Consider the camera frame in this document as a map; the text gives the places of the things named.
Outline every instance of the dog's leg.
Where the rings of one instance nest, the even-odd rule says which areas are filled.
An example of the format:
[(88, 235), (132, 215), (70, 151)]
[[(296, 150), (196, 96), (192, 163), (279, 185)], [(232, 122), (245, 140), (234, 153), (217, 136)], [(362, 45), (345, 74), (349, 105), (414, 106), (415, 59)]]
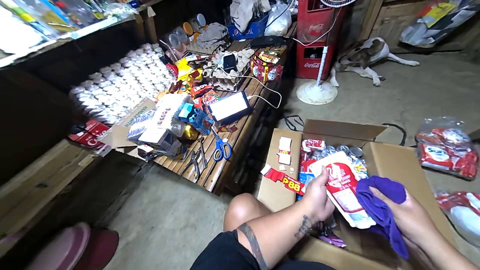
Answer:
[(330, 78), (330, 83), (335, 86), (335, 87), (339, 87), (338, 85), (338, 82), (336, 81), (336, 70), (335, 70), (335, 67), (332, 67), (332, 70), (330, 71), (330, 74), (331, 74), (331, 78)]
[(360, 76), (365, 78), (370, 78), (373, 80), (374, 86), (380, 86), (380, 81), (385, 80), (385, 78), (379, 76), (377, 72), (373, 71), (371, 68), (367, 67), (366, 69), (362, 69), (360, 67), (347, 67), (345, 71), (353, 71), (358, 73)]
[(420, 65), (420, 63), (417, 62), (417, 61), (410, 61), (410, 60), (401, 59), (400, 57), (398, 57), (398, 56), (396, 56), (395, 54), (392, 54), (392, 53), (388, 54), (388, 59), (392, 60), (392, 61), (395, 61), (395, 62), (398, 62), (400, 64), (412, 66), (412, 67)]

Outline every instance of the blue scissors handle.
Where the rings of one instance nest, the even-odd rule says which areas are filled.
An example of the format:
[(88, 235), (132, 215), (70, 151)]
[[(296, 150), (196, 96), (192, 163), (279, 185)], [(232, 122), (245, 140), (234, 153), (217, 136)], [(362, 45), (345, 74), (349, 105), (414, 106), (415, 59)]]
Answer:
[(228, 160), (232, 156), (232, 146), (223, 142), (220, 138), (216, 140), (215, 151), (213, 152), (213, 160), (220, 161), (223, 158)]

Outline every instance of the white and brown dog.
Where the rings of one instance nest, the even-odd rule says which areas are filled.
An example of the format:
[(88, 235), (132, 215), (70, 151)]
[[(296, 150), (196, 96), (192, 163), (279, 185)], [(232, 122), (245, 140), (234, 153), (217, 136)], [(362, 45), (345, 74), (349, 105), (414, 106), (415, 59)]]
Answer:
[(420, 65), (417, 61), (401, 59), (395, 54), (390, 53), (387, 43), (380, 37), (364, 39), (353, 44), (353, 46), (349, 48), (348, 53), (340, 57), (335, 63), (331, 70), (332, 78), (330, 79), (330, 83), (333, 86), (338, 86), (335, 78), (336, 71), (354, 71), (362, 77), (372, 79), (374, 86), (380, 86), (380, 81), (385, 80), (385, 78), (379, 76), (369, 66), (382, 59), (392, 60), (409, 66)]

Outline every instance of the open cardboard box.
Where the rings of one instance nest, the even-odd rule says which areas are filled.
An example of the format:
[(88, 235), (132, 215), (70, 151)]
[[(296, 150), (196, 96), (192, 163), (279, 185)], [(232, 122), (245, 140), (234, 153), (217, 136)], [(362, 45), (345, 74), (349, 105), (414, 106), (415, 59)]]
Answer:
[(137, 106), (130, 110), (127, 115), (122, 117), (115, 125), (113, 125), (109, 130), (107, 130), (99, 138), (99, 141), (104, 144), (110, 145), (112, 149), (115, 149), (116, 151), (144, 160), (143, 158), (138, 156), (138, 145), (129, 141), (127, 139), (127, 134), (135, 117), (142, 113), (146, 113), (151, 109), (154, 109), (155, 105), (155, 101), (149, 98), (144, 98), (140, 103), (138, 103)]
[[(292, 139), (291, 167), (289, 176), (298, 179), (300, 145), (303, 139), (321, 139), (327, 145), (358, 146), (363, 149), (369, 175), (388, 177), (401, 182), (407, 190), (426, 208), (435, 225), (445, 238), (455, 246), (452, 226), (437, 206), (430, 186), (417, 161), (415, 150), (409, 147), (373, 142), (387, 127), (379, 125), (343, 123), (307, 119), (303, 132), (275, 129), (266, 163), (278, 170), (278, 143), (280, 137)], [(279, 211), (295, 203), (295, 193), (281, 182), (263, 177), (258, 199), (272, 211)], [(366, 230), (352, 228), (341, 217), (336, 217), (335, 233), (346, 243), (345, 249), (330, 245), (311, 236), (305, 237), (293, 250), (296, 259), (318, 261), (338, 270), (387, 270), (421, 269), (421, 264), (410, 252), (410, 259), (400, 258), (390, 248), (383, 236)]]

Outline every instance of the concrete floor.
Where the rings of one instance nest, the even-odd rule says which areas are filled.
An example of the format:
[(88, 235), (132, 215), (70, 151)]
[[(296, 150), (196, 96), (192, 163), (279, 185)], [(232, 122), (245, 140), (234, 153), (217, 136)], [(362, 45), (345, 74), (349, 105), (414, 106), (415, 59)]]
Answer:
[[(387, 80), (374, 87), (356, 73), (338, 73), (334, 102), (314, 106), (298, 100), (292, 91), (286, 115), (356, 123), (395, 123), (408, 133), (407, 146), (424, 118), (456, 116), (467, 130), (480, 128), (480, 66), (461, 60), (457, 53), (402, 55), (421, 63), (409, 67), (386, 62), (373, 69)], [(297, 79), (295, 89), (306, 82)], [(283, 121), (278, 127), (286, 128)], [(389, 128), (377, 140), (398, 144), (402, 134)], [(479, 178), (466, 182), (425, 171), (432, 190), (480, 192)], [(160, 166), (154, 166), (133, 191), (110, 224), (120, 233), (120, 245), (106, 269), (188, 269), (213, 237), (222, 231), (223, 215), (231, 198), (200, 189)], [(459, 250), (480, 265), (480, 252), (460, 237)]]

